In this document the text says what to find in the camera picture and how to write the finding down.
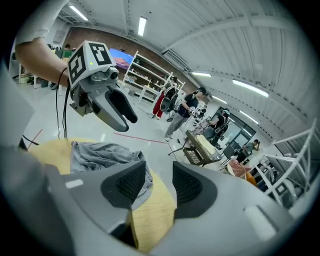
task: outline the white floor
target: white floor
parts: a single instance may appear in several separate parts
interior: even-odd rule
[[[18,85],[24,97],[35,109],[35,114],[31,118],[25,129],[24,135],[41,144],[50,140],[58,139],[58,126],[56,114],[56,91],[49,87],[33,89],[30,84]],[[163,114],[160,120],[149,118],[146,113],[152,111],[150,103],[138,103],[138,97],[128,96],[128,92],[123,90],[132,108],[138,116],[137,123],[130,123],[127,132],[118,132],[113,130],[107,124],[102,122],[93,113],[84,117],[76,113],[70,106],[71,98],[67,105],[67,136],[68,138],[86,138],[100,142],[111,142],[123,145],[131,151],[142,151],[145,155],[149,167],[158,174],[163,183],[171,192],[173,198],[176,198],[176,191],[172,184],[172,164],[173,161],[189,163],[184,156],[183,151],[168,155],[172,150],[181,148],[177,138],[183,143],[183,138],[187,129],[192,130],[191,122],[182,125],[182,131],[177,130],[173,133],[174,139],[169,143],[165,141],[164,134],[169,126],[169,122]],[[62,112],[65,100],[66,89],[62,89],[62,96],[58,96],[58,113],[60,137],[63,138]],[[25,144],[30,147],[36,147],[25,140]],[[212,163],[205,166],[205,170],[219,170],[220,163]]]

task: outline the monitor screen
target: monitor screen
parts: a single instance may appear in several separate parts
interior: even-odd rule
[[[122,69],[127,70],[130,66],[130,63],[133,60],[133,56],[130,54],[127,54],[125,52],[122,52],[120,50],[116,50],[113,48],[109,49],[109,52],[111,56],[114,58],[114,61],[116,63],[116,66]]]

